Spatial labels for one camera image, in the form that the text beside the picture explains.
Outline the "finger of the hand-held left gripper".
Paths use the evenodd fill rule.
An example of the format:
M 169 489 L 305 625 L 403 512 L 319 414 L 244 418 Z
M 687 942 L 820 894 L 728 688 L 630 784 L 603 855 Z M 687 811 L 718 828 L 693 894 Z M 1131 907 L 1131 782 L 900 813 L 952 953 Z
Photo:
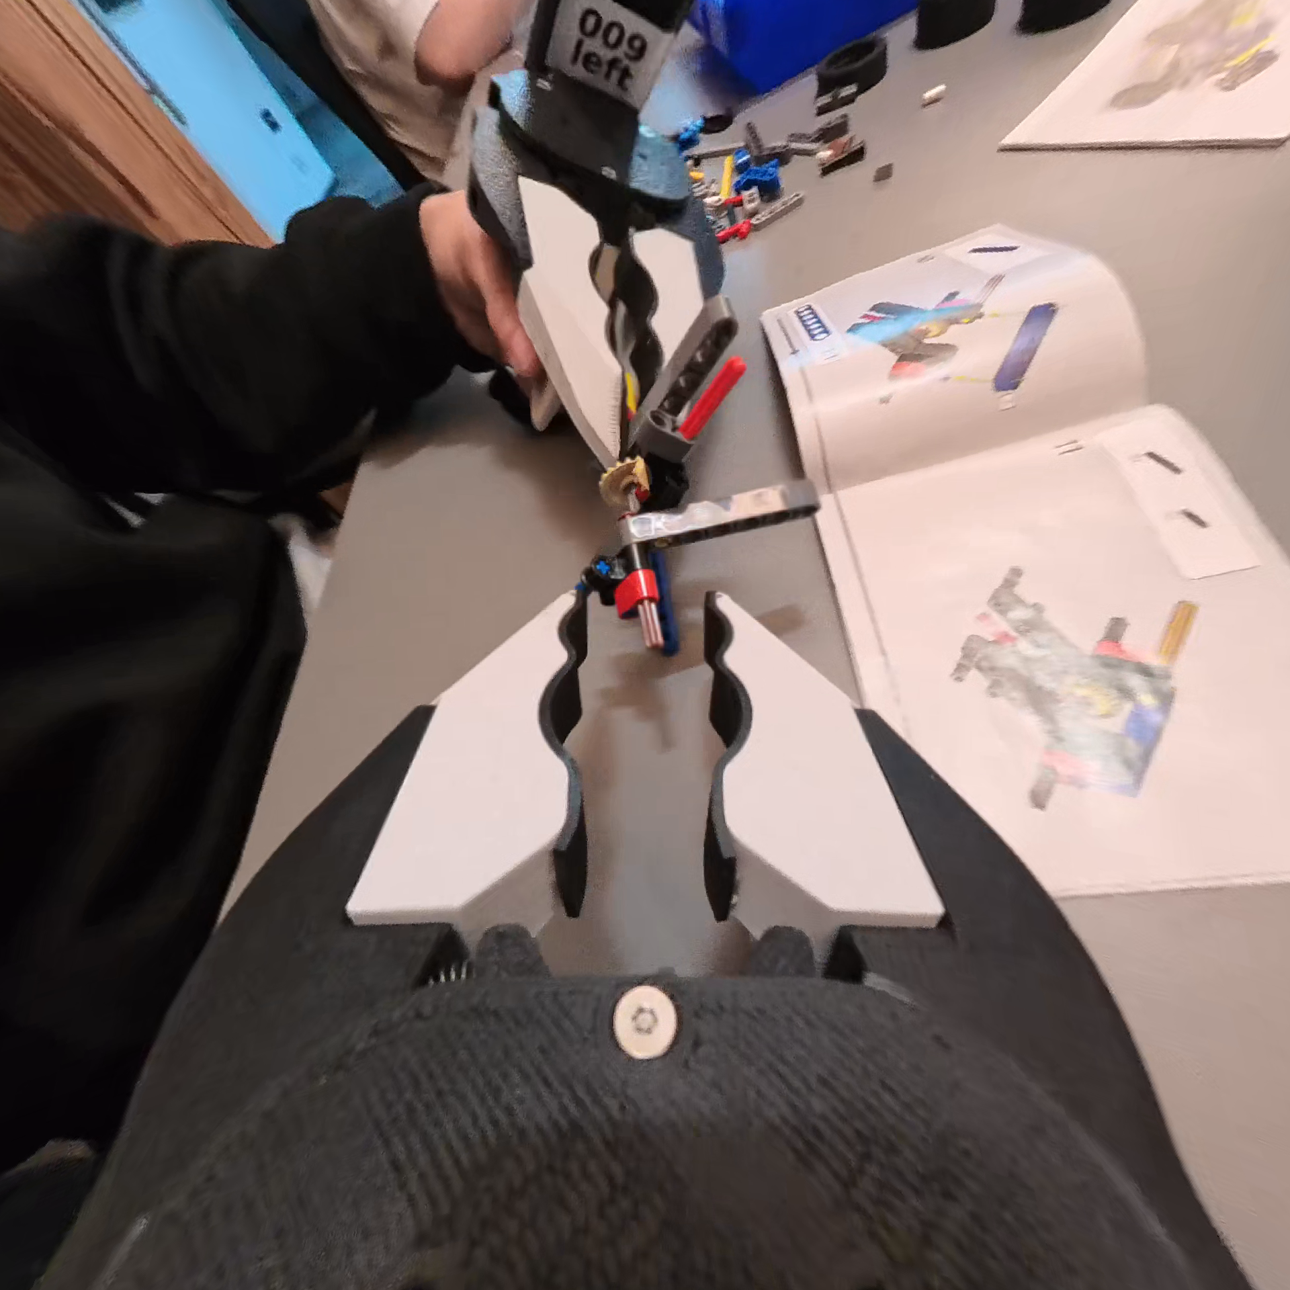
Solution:
M 517 302 L 545 373 L 538 423 L 547 427 L 565 410 L 607 469 L 622 454 L 624 381 L 607 341 L 607 302 L 591 276 L 601 229 L 553 183 L 522 176 L 518 191 L 532 262 Z
M 626 418 L 664 395 L 699 348 L 710 302 L 695 241 L 672 228 L 634 229 L 591 266 L 591 414 Z

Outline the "black lego tyre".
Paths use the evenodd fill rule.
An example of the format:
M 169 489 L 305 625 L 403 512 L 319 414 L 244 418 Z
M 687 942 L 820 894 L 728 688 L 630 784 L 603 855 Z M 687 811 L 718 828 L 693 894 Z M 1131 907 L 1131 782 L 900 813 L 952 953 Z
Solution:
M 991 24 L 995 0 L 922 0 L 914 11 L 914 47 L 943 49 Z
M 1050 34 L 1094 16 L 1110 3 L 1108 0 L 1025 0 L 1018 16 L 1018 32 Z
M 883 34 L 849 39 L 816 64 L 816 99 L 854 101 L 876 87 L 889 70 L 889 43 Z

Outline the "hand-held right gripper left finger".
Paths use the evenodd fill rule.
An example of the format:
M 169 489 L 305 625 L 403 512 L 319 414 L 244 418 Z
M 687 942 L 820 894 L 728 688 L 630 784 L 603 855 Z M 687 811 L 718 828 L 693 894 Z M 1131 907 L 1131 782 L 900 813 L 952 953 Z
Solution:
M 566 590 L 434 700 L 348 917 L 543 926 L 578 917 L 589 848 L 580 769 L 588 598 Z

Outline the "open instruction booklet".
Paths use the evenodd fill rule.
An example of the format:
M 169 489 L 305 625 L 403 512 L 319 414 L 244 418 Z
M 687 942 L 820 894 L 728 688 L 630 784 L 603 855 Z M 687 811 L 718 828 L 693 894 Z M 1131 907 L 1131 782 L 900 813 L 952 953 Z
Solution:
M 995 224 L 762 327 L 866 704 L 1058 898 L 1288 882 L 1288 554 L 1121 279 Z

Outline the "grey lego assembly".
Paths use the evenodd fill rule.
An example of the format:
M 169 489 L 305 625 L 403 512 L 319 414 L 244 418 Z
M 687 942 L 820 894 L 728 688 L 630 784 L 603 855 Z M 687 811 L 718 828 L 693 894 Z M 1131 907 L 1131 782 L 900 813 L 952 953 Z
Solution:
M 624 441 L 601 475 L 601 496 L 618 521 L 616 546 L 595 554 L 574 587 L 584 600 L 595 598 L 618 617 L 637 621 L 643 644 L 664 656 L 680 648 L 666 550 L 820 510 L 820 492 L 806 479 L 687 498 L 689 456 L 747 372 L 741 356 L 726 356 L 735 333 L 730 300 L 705 299 L 649 389 L 624 375 Z

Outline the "pile of loose lego pieces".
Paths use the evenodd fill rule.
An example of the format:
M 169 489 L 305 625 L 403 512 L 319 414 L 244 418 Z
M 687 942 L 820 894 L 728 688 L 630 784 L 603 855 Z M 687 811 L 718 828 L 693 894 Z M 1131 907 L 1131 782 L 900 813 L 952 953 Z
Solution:
M 699 116 L 668 135 L 684 157 L 689 185 L 718 245 L 745 241 L 803 205 L 804 193 L 789 189 L 783 178 L 791 162 L 812 162 L 818 176 L 828 178 L 868 157 L 866 139 L 843 110 L 778 141 L 764 137 L 753 120 L 745 122 L 741 139 L 714 141 L 718 126 L 732 122 L 730 116 Z

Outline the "person's black top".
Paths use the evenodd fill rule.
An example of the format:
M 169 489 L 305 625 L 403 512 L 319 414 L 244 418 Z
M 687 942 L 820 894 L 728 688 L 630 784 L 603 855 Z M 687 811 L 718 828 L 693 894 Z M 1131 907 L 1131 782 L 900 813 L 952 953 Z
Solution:
M 263 517 L 169 496 L 133 523 L 2 427 L 2 1168 L 117 1132 L 303 642 Z

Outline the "person's left hand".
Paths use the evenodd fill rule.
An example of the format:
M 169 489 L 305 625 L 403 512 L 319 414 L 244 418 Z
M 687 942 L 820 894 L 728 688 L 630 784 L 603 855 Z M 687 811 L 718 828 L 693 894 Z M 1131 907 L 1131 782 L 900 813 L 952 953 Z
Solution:
M 524 396 L 543 387 L 545 372 L 518 312 L 507 254 L 476 222 L 467 193 L 453 189 L 419 203 L 419 228 L 436 287 L 461 337 L 509 368 Z

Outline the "blue plastic bin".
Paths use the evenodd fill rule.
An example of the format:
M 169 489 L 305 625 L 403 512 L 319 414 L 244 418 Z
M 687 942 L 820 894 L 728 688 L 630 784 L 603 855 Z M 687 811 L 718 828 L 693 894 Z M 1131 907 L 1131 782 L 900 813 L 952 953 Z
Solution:
M 916 7 L 916 1 L 693 1 L 689 18 L 718 61 L 755 91 L 768 91 Z

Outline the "light blue box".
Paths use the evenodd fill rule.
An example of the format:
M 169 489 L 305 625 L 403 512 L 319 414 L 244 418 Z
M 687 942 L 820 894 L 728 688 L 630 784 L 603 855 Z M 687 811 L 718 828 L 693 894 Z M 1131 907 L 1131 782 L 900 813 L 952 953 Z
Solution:
M 79 1 L 156 105 L 280 239 L 336 181 L 217 1 Z

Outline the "wooden cabinet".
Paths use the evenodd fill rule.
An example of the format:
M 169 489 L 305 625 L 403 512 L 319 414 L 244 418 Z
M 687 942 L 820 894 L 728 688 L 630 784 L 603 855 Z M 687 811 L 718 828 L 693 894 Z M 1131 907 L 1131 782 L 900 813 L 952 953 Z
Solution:
M 79 7 L 4 1 L 2 228 L 56 214 L 165 243 L 273 243 Z

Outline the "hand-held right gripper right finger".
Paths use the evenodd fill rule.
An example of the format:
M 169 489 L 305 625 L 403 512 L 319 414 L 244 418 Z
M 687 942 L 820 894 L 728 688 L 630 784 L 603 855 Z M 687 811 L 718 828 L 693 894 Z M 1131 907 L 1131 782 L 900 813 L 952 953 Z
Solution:
M 716 921 L 931 928 L 945 915 L 860 709 L 732 594 L 703 606 L 722 742 L 703 844 Z

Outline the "white printed instruction sheet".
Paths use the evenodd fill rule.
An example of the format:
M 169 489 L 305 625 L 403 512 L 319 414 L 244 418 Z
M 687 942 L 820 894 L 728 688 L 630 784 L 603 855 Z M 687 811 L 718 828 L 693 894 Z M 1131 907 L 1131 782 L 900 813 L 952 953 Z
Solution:
M 1137 1 L 1002 151 L 1279 147 L 1286 1 Z

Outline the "person's left forearm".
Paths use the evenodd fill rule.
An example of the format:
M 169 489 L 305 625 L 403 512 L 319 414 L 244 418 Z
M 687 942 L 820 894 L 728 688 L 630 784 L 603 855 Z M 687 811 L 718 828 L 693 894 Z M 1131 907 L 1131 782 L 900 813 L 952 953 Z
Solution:
M 326 199 L 275 245 L 85 214 L 2 231 L 2 473 L 275 492 L 476 360 L 449 302 L 465 195 Z

